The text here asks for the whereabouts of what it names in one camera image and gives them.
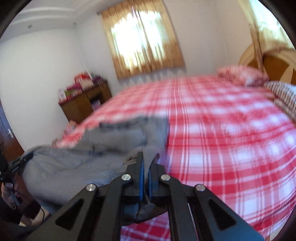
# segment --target door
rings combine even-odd
[[[7,161],[12,161],[24,153],[23,148],[14,136],[12,129],[6,119],[0,100],[0,146],[4,145],[3,154]]]

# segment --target silver bolt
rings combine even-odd
[[[96,189],[96,185],[94,185],[94,184],[88,184],[88,185],[86,186],[86,190],[89,191],[89,192],[92,192],[92,191],[94,191],[95,189]]]
[[[161,175],[161,177],[160,177],[163,181],[168,181],[168,180],[170,180],[170,175],[168,175],[168,174],[163,174],[163,175]]]
[[[205,190],[205,186],[203,184],[197,184],[195,188],[199,192],[203,192]]]
[[[131,179],[131,175],[129,175],[129,174],[123,174],[121,176],[121,179],[124,180],[124,181],[129,181]]]

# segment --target hand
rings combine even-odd
[[[3,200],[7,203],[8,206],[14,208],[14,200],[11,197],[11,190],[14,189],[15,196],[20,197],[23,200],[21,206],[29,205],[34,199],[29,193],[24,180],[18,174],[15,174],[15,176],[13,177],[13,182],[14,187],[12,183],[6,183],[5,185],[2,183],[1,191]]]

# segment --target curtain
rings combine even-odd
[[[126,0],[102,17],[118,79],[185,65],[161,0]]]
[[[263,71],[263,57],[271,51],[294,49],[287,33],[276,17],[258,0],[238,0],[251,30],[255,49],[254,59],[259,70]]]

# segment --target door handle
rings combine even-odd
[[[8,136],[10,136],[10,138],[13,138],[14,136],[13,136],[13,133],[11,132],[11,130],[10,129],[8,129],[8,134],[7,134]]]

